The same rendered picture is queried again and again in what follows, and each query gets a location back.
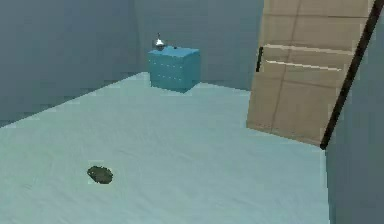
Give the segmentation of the blue chest of drawers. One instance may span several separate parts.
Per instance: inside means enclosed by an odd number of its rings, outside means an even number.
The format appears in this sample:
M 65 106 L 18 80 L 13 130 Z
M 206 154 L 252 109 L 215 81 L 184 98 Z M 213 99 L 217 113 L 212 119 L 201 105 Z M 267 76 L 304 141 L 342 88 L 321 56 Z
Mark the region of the blue chest of drawers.
M 147 54 L 152 87 L 185 93 L 200 82 L 201 53 L 199 49 L 151 50 Z

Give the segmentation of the silver table lamp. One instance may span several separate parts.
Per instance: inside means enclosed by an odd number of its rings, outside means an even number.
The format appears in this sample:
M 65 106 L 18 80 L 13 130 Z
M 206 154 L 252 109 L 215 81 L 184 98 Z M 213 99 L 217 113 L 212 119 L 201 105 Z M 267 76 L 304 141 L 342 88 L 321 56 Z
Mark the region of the silver table lamp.
M 166 47 L 166 44 L 161 39 L 160 34 L 157 34 L 157 39 L 153 41 L 153 47 L 158 51 L 162 51 Z

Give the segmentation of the dark green lump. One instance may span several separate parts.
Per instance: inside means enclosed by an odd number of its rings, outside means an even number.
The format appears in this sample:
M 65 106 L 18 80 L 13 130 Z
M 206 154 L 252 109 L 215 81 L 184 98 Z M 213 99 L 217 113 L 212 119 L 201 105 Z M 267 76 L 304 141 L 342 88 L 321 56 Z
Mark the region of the dark green lump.
M 113 173 L 106 167 L 92 166 L 87 170 L 88 176 L 96 183 L 109 184 L 113 180 Z

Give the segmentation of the tan wooden room door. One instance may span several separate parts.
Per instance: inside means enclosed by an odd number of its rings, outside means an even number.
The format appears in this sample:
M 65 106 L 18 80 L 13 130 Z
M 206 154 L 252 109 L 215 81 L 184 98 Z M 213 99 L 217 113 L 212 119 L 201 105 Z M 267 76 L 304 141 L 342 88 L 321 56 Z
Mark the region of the tan wooden room door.
M 380 0 L 263 0 L 246 126 L 318 146 Z

